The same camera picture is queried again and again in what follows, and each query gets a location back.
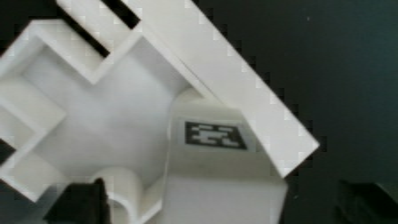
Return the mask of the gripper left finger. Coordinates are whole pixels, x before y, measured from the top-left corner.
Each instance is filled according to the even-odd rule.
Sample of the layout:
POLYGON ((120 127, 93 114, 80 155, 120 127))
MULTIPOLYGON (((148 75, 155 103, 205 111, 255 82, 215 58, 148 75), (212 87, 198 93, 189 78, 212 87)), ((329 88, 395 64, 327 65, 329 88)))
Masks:
POLYGON ((111 205, 102 178, 68 185, 45 215, 48 224, 111 224, 111 205))

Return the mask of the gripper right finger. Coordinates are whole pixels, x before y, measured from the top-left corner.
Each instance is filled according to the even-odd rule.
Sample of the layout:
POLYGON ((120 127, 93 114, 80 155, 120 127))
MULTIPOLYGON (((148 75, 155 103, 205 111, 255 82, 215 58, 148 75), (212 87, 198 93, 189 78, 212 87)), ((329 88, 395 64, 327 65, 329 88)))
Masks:
POLYGON ((334 224, 398 224, 398 183, 338 183, 334 224))

